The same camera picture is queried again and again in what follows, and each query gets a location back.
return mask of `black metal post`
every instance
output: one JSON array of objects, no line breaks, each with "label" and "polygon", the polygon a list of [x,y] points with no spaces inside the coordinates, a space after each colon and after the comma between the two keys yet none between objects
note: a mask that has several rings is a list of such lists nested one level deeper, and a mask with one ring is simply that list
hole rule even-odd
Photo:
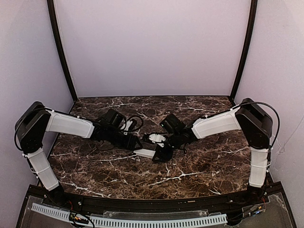
[{"label": "black metal post", "polygon": [[236,97],[236,94],[238,91],[238,86],[239,86],[239,83],[241,81],[242,74],[244,71],[247,54],[248,54],[248,50],[249,50],[249,46],[250,46],[253,26],[254,26],[255,18],[256,18],[256,12],[257,12],[256,10],[257,10],[257,0],[251,0],[250,13],[249,13],[249,19],[248,19],[248,25],[247,25],[247,31],[246,31],[243,51],[242,51],[239,65],[238,65],[236,79],[234,81],[232,91],[230,94],[231,101],[234,101],[234,98]]},{"label": "black metal post", "polygon": [[66,78],[66,83],[67,83],[68,89],[70,90],[73,101],[75,102],[78,100],[78,97],[77,97],[77,94],[76,94],[76,91],[75,91],[75,88],[73,85],[71,74],[67,67],[65,53],[64,53],[63,47],[62,47],[62,42],[61,42],[60,33],[59,33],[59,29],[58,29],[58,24],[57,24],[54,0],[47,0],[47,3],[48,3],[47,6],[48,6],[49,18],[51,20],[54,39],[55,39],[59,59],[61,62],[62,70],[63,70],[63,73]]}]

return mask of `white slotted strip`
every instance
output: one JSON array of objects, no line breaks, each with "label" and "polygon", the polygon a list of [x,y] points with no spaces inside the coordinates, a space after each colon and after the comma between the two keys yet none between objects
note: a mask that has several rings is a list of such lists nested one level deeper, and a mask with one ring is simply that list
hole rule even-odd
[{"label": "white slotted strip", "polygon": [[[68,220],[69,211],[54,209],[37,203],[33,203],[32,211],[64,222],[70,222]],[[90,219],[94,222],[95,227],[100,228],[200,228],[227,223],[226,214],[194,219],[162,221],[122,220],[94,216],[91,216]]]}]

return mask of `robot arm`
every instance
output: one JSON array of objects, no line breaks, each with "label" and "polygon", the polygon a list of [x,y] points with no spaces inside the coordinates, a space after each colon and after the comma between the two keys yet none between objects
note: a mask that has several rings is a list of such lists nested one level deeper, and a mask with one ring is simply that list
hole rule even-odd
[{"label": "robot arm", "polygon": [[161,126],[172,135],[164,137],[151,134],[145,138],[157,142],[156,151],[138,150],[136,154],[150,157],[153,161],[166,162],[172,158],[173,151],[186,143],[192,143],[209,135],[231,130],[242,130],[251,149],[251,173],[249,185],[261,188],[264,185],[268,160],[270,159],[270,138],[272,119],[258,105],[248,104],[212,116],[205,116],[186,126],[175,115],[168,115]]},{"label": "robot arm", "polygon": [[63,191],[42,149],[45,132],[72,134],[98,141],[106,140],[116,147],[131,151],[141,149],[138,137],[129,133],[137,122],[125,121],[123,128],[119,129],[123,120],[126,118],[113,109],[104,117],[91,121],[56,112],[46,108],[41,102],[35,102],[17,121],[15,137],[18,138],[20,150],[23,151],[32,171],[44,187],[48,191]]}]

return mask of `brown marble tabletop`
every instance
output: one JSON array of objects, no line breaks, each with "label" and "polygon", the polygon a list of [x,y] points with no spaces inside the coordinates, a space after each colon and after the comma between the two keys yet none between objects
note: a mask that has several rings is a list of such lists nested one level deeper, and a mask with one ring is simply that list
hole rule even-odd
[{"label": "brown marble tabletop", "polygon": [[[113,108],[126,117],[139,115],[144,126],[135,132],[163,132],[159,123],[173,113],[186,124],[199,116],[231,107],[224,96],[137,96],[80,98],[71,114],[96,119]],[[155,145],[143,143],[145,149]],[[97,142],[61,134],[50,164],[66,192],[117,199],[182,199],[245,190],[250,150],[241,131],[206,137],[176,150],[167,163],[111,149]]]}]

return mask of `marble surface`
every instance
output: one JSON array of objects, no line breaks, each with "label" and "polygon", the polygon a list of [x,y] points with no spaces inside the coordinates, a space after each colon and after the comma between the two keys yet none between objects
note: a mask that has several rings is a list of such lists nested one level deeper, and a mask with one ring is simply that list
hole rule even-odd
[{"label": "marble surface", "polygon": [[[169,113],[186,124],[199,116],[231,107],[221,96],[151,96],[81,98],[71,114],[96,119],[113,108],[126,117],[137,114],[144,126],[135,134],[163,132],[159,123]],[[145,149],[154,145],[143,144]],[[153,163],[130,151],[61,134],[49,161],[65,191],[119,199],[181,199],[245,190],[250,150],[241,131],[206,137],[176,150],[168,163]]]}]

